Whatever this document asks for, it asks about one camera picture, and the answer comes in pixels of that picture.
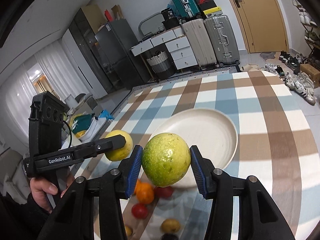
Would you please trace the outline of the person's left hand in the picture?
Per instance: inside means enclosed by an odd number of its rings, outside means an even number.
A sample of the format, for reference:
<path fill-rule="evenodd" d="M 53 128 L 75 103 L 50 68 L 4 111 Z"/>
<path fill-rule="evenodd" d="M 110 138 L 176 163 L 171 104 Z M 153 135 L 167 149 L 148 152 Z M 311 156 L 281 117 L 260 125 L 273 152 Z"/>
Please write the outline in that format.
<path fill-rule="evenodd" d="M 52 212 L 47 194 L 56 196 L 58 194 L 57 187 L 44 178 L 32 178 L 30 181 L 31 193 L 28 196 L 28 203 L 37 208 L 41 213 L 48 215 Z"/>

